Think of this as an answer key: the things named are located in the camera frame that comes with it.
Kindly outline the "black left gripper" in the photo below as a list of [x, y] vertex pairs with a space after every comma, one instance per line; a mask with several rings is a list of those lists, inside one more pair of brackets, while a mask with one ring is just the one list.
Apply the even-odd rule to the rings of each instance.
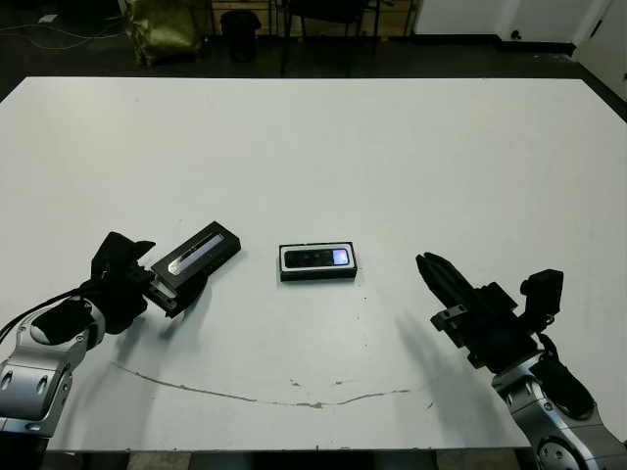
[[[135, 261], [139, 262], [156, 246], [152, 241], [135, 243]], [[155, 284], [156, 275], [142, 266], [91, 269], [82, 284], [82, 296], [93, 303], [104, 316], [105, 332], [117, 335], [126, 330], [148, 307], [148, 300], [173, 318], [192, 306], [202, 295], [207, 278], [188, 279], [176, 289], [176, 299], [163, 293]]]

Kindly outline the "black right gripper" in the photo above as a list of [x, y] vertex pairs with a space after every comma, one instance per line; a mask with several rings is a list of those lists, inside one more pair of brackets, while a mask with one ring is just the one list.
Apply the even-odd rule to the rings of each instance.
[[435, 328], [468, 350], [476, 368], [499, 374], [533, 354], [535, 340], [514, 314], [517, 303], [495, 282], [473, 288], [455, 266], [438, 255], [417, 255], [418, 272], [445, 307], [431, 317]]

